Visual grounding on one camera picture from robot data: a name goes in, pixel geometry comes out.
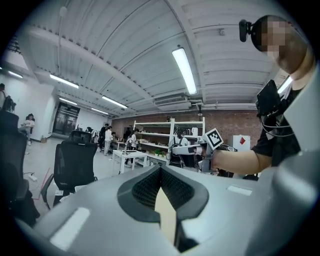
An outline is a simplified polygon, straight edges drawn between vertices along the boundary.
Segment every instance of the air conditioner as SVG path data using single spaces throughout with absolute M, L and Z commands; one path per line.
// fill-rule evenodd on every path
M 184 95 L 159 98 L 154 104 L 162 111 L 188 110 L 191 107 L 191 103 Z

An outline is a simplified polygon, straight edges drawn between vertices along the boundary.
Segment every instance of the ceiling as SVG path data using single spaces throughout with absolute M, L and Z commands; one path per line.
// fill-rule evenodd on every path
M 17 40 L 39 83 L 113 117 L 161 112 L 154 101 L 173 95 L 204 106 L 250 107 L 269 79 L 281 84 L 286 78 L 250 40 L 239 40 L 240 20 L 267 14 L 282 15 L 268 0 L 48 0 L 25 21 Z M 196 95 L 188 94 L 173 58 L 178 45 L 186 51 Z M 50 73 L 80 88 L 55 82 Z

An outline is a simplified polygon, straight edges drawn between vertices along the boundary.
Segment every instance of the desk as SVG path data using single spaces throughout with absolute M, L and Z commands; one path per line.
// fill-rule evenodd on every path
M 119 150 L 119 146 L 120 145 L 124 145 L 125 144 L 124 142 L 121 142 L 121 141 L 115 141 L 115 143 L 117 143 L 116 150 Z
M 140 151 L 134 151 L 134 152 L 128 152 L 126 155 L 123 154 L 124 150 L 114 150 L 112 154 L 112 176 L 117 175 L 117 173 L 114 173 L 114 166 L 115 166 L 115 158 L 116 156 L 120 158 L 120 173 L 125 172 L 125 161 L 128 158 L 133 158 L 133 164 L 132 164 L 132 170 L 135 169 L 135 163 L 136 158 L 143 158 L 143 167 L 147 166 L 147 154 L 140 152 Z

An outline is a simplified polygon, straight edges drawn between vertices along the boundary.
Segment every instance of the ceiling light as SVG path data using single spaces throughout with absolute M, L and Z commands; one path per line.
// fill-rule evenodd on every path
M 120 106 L 120 107 L 122 107 L 122 108 L 124 108 L 124 109 L 127 109 L 127 108 L 128 108 L 127 106 L 122 105 L 121 103 L 116 102 L 116 101 L 114 101 L 113 99 L 110 99 L 110 98 L 108 98 L 108 97 L 106 97 L 106 96 L 102 96 L 102 99 L 104 99 L 104 100 L 106 100 L 106 101 L 108 101 L 108 102 L 111 102 L 111 103 L 113 103 L 113 104 L 116 104 L 116 105 L 118 105 L 118 106 Z
M 13 76 L 15 76 L 15 77 L 17 77 L 17 78 L 24 78 L 22 75 L 17 74 L 17 73 L 12 72 L 12 71 L 8 71 L 8 73 L 11 74 L 11 75 L 13 75 Z
M 73 104 L 73 105 L 78 105 L 77 103 L 74 103 L 74 102 L 72 102 L 70 100 L 67 100 L 67 99 L 64 99 L 64 98 L 59 98 L 59 99 L 60 99 L 60 101 L 63 101 L 63 102 L 68 102 L 68 103 Z
M 179 66 L 179 69 L 183 76 L 186 87 L 188 88 L 189 94 L 190 95 L 196 94 L 197 89 L 195 85 L 195 80 L 191 72 L 190 64 L 189 64 L 185 49 L 183 48 L 176 49 L 172 51 L 172 55 Z
M 50 77 L 51 77 L 52 79 L 54 79 L 54 80 L 57 80 L 57 81 L 59 81 L 59 82 L 61 82 L 61 83 L 66 84 L 66 85 L 68 85 L 68 86 L 72 86 L 72 87 L 74 87 L 74 88 L 79 89 L 79 85 L 77 85 L 77 84 L 75 84 L 75 83 L 73 83 L 73 82 L 69 82 L 68 80 L 62 79 L 62 78 L 60 78 L 60 77 L 58 77 L 58 76 L 56 76 L 56 75 L 54 75 L 54 74 L 50 74 Z
M 108 113 L 106 113 L 106 112 L 103 112 L 103 111 L 101 111 L 101 110 L 98 110 L 98 109 L 95 109 L 95 108 L 91 108 L 92 110 L 94 110 L 94 111 L 97 111 L 97 112 L 100 112 L 100 113 L 102 113 L 102 114 L 106 114 L 106 115 L 109 115 Z
M 278 94 L 282 93 L 292 82 L 292 78 L 290 76 L 287 77 L 287 79 L 283 82 L 283 84 L 278 89 Z

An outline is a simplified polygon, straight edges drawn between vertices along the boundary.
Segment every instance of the glass door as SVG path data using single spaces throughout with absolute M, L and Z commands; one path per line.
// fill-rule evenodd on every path
M 60 102 L 53 125 L 53 132 L 69 136 L 76 129 L 80 108 Z

